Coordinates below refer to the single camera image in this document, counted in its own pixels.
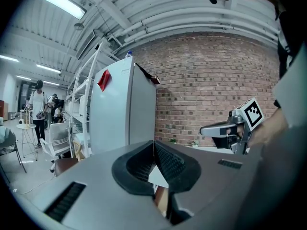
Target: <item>ceiling pipe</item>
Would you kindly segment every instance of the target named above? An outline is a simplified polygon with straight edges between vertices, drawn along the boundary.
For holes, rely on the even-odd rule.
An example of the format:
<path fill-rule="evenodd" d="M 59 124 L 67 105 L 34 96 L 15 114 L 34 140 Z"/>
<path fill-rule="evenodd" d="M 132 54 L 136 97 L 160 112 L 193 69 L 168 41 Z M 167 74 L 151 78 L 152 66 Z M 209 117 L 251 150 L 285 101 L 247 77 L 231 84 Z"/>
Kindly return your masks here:
<path fill-rule="evenodd" d="M 173 20 L 173 21 L 169 21 L 169 22 L 165 22 L 165 23 L 161 23 L 158 25 L 154 25 L 148 28 L 145 28 L 144 30 L 133 34 L 130 37 L 125 38 L 125 42 L 128 43 L 140 36 L 143 36 L 145 34 L 163 29 L 163 28 L 168 28 L 170 26 L 175 26 L 175 25 L 180 25 L 180 24 L 188 24 L 188 23 L 200 23 L 200 22 L 217 22 L 217 23 L 227 23 L 227 24 L 231 24 L 231 25 L 237 25 L 237 26 L 242 26 L 245 28 L 248 28 L 250 30 L 254 30 L 256 32 L 259 32 L 261 34 L 264 34 L 268 37 L 270 37 L 271 39 L 274 39 L 275 41 L 278 40 L 278 38 L 273 35 L 272 33 L 269 33 L 267 31 L 265 31 L 264 29 L 261 29 L 259 27 L 250 25 L 248 23 L 245 22 L 240 22 L 240 21 L 235 21 L 235 20 L 231 20 L 231 19 L 223 19 L 223 18 L 216 18 L 216 17 L 194 17 L 194 18 L 185 18 L 185 19 L 179 19 L 179 20 Z"/>
<path fill-rule="evenodd" d="M 188 24 L 188 25 L 178 25 L 178 26 L 173 26 L 173 27 L 168 27 L 168 28 L 164 28 L 164 29 L 161 29 L 161 30 L 157 30 L 157 31 L 154 31 L 154 32 L 151 32 L 151 33 L 148 33 L 148 34 L 145 34 L 145 35 L 142 35 L 138 38 L 135 38 L 134 40 L 130 41 L 130 42 L 127 42 L 123 45 L 123 47 L 131 44 L 131 43 L 135 43 L 136 41 L 138 40 L 141 40 L 141 39 L 144 39 L 146 37 L 150 37 L 150 36 L 153 36 L 153 35 L 156 35 L 156 34 L 159 34 L 159 33 L 164 33 L 164 32 L 168 32 L 168 31 L 172 31 L 172 30 L 177 30 L 177 29 L 183 29 L 183 28 L 192 28 L 192 27 L 217 27 L 217 28 L 227 28 L 227 29 L 233 29 L 233 30 L 236 30 L 236 31 L 241 31 L 241 32 L 244 32 L 244 33 L 248 33 L 248 34 L 251 34 L 251 35 L 254 35 L 256 37 L 259 37 L 259 38 L 262 38 L 264 40 L 267 40 L 269 41 L 270 43 L 274 44 L 274 45 L 277 45 L 276 42 L 268 39 L 267 37 L 264 37 L 264 36 L 261 36 L 257 33 L 253 33 L 251 31 L 248 31 L 248 30 L 245 30 L 245 29 L 241 29 L 241 28 L 237 28 L 237 27 L 233 27 L 233 26 L 229 26 L 229 25 L 218 25 L 218 24 Z"/>
<path fill-rule="evenodd" d="M 217 14 L 225 14 L 225 15 L 232 15 L 241 19 L 245 19 L 248 21 L 251 21 L 253 23 L 259 24 L 269 30 L 271 30 L 273 33 L 278 34 L 279 31 L 274 28 L 273 26 L 259 20 L 256 19 L 250 15 L 244 14 L 244 13 L 240 13 L 237 11 L 232 11 L 232 10 L 228 10 L 228 9 L 220 9 L 220 8 L 205 8 L 205 7 L 200 7 L 200 8 L 187 8 L 187 9 L 179 9 L 179 10 L 172 10 L 172 11 L 168 11 L 168 12 L 164 12 L 161 14 L 157 14 L 154 16 L 151 16 L 147 19 L 141 20 L 140 22 L 135 23 L 134 25 L 132 25 L 131 27 L 127 28 L 124 31 L 117 31 L 114 36 L 118 37 L 118 36 L 124 36 L 127 33 L 140 28 L 141 26 L 147 25 L 151 22 L 155 22 L 164 18 L 168 18 L 171 16 L 176 16 L 176 15 L 183 15 L 183 14 L 191 14 L 191 13 L 217 13 Z"/>

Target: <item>concrete floor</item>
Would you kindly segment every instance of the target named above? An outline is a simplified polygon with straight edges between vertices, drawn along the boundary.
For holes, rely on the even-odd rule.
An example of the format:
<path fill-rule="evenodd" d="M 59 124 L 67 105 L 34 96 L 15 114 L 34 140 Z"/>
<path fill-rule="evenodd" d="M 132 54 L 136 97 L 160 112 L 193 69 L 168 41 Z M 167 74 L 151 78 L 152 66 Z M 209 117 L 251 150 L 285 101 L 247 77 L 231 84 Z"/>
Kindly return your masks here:
<path fill-rule="evenodd" d="M 16 152 L 0 156 L 0 163 L 9 178 L 12 189 L 17 189 L 15 193 L 21 194 L 32 202 L 37 194 L 42 191 L 48 183 L 54 178 L 53 173 L 49 171 L 52 163 L 52 157 L 43 153 L 42 149 L 38 149 L 37 161 L 35 161 L 34 155 L 29 154 L 23 158 L 22 154 L 22 130 L 18 129 L 18 118 L 14 120 L 8 120 L 3 123 L 4 126 L 10 128 L 16 135 L 17 147 L 22 161 L 33 161 L 24 163 L 24 167 L 27 173 L 24 172 L 22 165 L 17 160 Z M 37 138 L 35 131 L 35 143 L 37 144 Z M 49 138 L 49 132 L 45 130 L 46 141 Z M 24 144 L 24 154 L 30 153 L 30 145 Z"/>

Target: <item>white chair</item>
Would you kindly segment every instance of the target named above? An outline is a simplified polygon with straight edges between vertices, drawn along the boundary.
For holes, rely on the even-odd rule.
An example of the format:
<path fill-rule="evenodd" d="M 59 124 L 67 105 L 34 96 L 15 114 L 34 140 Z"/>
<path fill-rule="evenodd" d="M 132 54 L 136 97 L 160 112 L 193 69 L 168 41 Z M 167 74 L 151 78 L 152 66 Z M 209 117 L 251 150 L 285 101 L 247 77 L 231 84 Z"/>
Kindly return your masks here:
<path fill-rule="evenodd" d="M 51 157 L 61 158 L 61 154 L 70 151 L 69 137 L 68 137 L 69 123 L 51 124 L 49 130 L 49 142 L 46 142 L 42 138 L 40 144 L 43 151 L 49 154 Z"/>

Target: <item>refrigerator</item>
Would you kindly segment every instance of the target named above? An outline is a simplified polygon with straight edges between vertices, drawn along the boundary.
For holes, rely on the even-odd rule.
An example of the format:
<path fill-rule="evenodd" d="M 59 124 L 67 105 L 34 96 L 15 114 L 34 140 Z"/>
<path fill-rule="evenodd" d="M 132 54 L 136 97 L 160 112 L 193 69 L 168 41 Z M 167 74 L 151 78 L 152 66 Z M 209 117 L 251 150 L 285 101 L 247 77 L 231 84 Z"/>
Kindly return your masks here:
<path fill-rule="evenodd" d="M 102 90 L 103 74 L 109 73 Z M 128 57 L 99 71 L 90 103 L 92 154 L 154 140 L 156 86 Z"/>

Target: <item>bottle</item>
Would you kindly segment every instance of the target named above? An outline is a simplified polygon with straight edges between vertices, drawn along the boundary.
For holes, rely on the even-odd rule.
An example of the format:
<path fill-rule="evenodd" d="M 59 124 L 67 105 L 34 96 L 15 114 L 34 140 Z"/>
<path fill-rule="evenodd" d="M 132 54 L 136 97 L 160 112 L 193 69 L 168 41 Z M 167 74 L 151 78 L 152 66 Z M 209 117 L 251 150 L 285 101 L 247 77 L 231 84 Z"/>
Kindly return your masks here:
<path fill-rule="evenodd" d="M 131 50 L 128 51 L 128 53 L 126 54 L 125 58 L 128 58 L 130 56 L 132 56 L 132 51 Z"/>

